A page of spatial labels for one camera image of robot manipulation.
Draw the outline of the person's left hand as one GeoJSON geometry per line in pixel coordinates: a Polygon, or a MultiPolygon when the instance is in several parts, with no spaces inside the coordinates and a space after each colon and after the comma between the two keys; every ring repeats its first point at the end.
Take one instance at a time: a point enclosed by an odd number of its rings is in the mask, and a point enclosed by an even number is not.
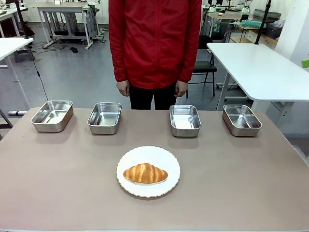
{"type": "Polygon", "coordinates": [[[175,85],[175,97],[182,97],[186,91],[188,90],[188,83],[182,82],[182,81],[177,81],[175,85]]]}

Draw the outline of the person's right hand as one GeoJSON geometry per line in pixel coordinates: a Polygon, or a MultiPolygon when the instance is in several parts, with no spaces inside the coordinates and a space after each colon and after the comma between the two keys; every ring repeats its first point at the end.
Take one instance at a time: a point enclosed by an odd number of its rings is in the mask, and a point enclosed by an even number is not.
{"type": "Polygon", "coordinates": [[[129,89],[130,89],[130,84],[129,82],[126,81],[121,81],[116,83],[116,87],[121,93],[121,95],[128,97],[129,96],[129,89]]]}

